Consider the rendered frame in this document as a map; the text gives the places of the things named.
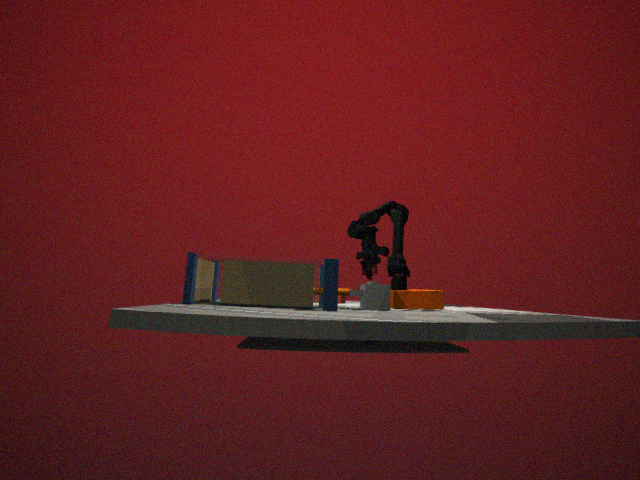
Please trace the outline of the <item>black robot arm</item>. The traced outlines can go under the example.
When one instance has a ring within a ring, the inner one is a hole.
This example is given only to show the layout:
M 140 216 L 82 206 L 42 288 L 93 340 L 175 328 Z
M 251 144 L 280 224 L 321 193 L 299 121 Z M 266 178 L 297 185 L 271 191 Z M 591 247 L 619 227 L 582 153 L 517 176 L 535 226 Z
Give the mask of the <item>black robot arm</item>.
M 392 277 L 391 290 L 408 290 L 407 289 L 407 277 L 410 277 L 410 271 L 406 266 L 406 260 L 403 257 L 403 235 L 404 225 L 408 220 L 409 210 L 400 203 L 394 200 L 386 201 L 381 206 L 372 211 L 363 212 L 357 221 L 351 221 L 347 233 L 351 238 L 363 240 L 376 240 L 376 232 L 379 229 L 376 226 L 368 226 L 377 224 L 381 216 L 388 213 L 390 220 L 393 224 L 393 237 L 392 237 L 392 254 L 388 247 L 380 247 L 372 244 L 371 252 L 373 254 L 383 255 L 388 257 L 388 277 Z M 403 274 L 403 275 L 402 275 Z

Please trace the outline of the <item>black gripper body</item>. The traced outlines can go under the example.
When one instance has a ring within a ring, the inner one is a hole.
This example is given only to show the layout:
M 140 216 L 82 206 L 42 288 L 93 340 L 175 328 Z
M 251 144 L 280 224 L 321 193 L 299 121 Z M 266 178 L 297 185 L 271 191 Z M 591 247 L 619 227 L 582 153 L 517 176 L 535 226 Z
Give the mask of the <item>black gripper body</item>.
M 376 253 L 373 254 L 371 252 L 373 242 L 374 245 L 377 246 L 376 240 L 363 240 L 361 243 L 362 252 L 358 252 L 356 254 L 356 259 L 363 259 L 363 261 L 376 261 L 378 263 L 381 263 L 381 258 L 378 257 Z

